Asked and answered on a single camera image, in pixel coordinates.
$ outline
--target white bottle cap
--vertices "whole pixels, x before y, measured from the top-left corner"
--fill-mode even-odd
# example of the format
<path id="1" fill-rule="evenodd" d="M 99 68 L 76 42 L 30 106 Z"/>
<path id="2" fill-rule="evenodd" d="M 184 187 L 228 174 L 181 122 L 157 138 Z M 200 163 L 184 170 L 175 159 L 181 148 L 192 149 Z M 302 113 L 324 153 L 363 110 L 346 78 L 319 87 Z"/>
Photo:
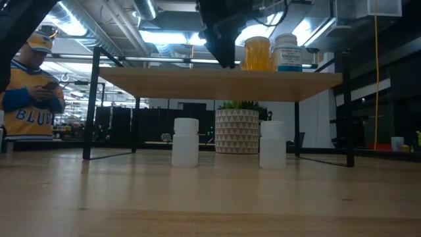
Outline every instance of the white bottle cap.
<path id="1" fill-rule="evenodd" d="M 264 121 L 260 124 L 262 137 L 278 137 L 284 131 L 284 122 L 281 121 Z"/>
<path id="2" fill-rule="evenodd" d="M 197 132 L 199 131 L 199 121 L 194 118 L 177 118 L 174 120 L 174 131 L 177 132 Z"/>

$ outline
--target geometric planter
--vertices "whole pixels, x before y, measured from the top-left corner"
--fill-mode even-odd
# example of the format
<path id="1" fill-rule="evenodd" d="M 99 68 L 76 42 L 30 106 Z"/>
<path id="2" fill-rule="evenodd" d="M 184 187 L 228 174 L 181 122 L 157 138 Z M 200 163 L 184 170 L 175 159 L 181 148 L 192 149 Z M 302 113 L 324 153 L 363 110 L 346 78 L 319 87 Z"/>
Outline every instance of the geometric planter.
<path id="1" fill-rule="evenodd" d="M 256 154 L 258 149 L 258 111 L 248 109 L 221 109 L 216 111 L 216 152 L 229 154 Z"/>

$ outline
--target bottle label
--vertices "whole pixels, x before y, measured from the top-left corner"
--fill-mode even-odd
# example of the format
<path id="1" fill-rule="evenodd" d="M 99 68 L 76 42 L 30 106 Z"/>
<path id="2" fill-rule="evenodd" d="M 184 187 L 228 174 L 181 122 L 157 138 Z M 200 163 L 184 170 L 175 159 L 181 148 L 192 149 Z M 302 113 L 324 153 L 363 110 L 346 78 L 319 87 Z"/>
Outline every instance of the bottle label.
<path id="1" fill-rule="evenodd" d="M 303 64 L 301 62 L 301 48 L 280 47 L 280 57 L 278 71 L 302 72 Z"/>

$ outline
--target wooden shelf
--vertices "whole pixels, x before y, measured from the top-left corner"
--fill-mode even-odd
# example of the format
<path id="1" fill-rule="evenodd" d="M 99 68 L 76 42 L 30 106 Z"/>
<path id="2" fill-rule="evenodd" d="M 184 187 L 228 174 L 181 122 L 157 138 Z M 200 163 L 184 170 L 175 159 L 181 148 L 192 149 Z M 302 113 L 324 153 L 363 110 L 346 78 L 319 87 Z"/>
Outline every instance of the wooden shelf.
<path id="1" fill-rule="evenodd" d="M 135 97 L 299 102 L 342 83 L 341 74 L 161 68 L 100 68 Z"/>

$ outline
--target person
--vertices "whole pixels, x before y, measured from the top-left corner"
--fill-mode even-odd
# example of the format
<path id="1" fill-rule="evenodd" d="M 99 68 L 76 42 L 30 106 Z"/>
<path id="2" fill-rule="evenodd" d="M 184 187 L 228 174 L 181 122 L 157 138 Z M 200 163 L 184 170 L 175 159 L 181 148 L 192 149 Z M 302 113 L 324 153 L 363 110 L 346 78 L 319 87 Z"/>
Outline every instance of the person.
<path id="1" fill-rule="evenodd" d="M 49 36 L 34 32 L 12 60 L 10 83 L 0 95 L 5 139 L 53 139 L 51 115 L 62 113 L 65 102 L 58 80 L 40 69 L 52 47 Z"/>

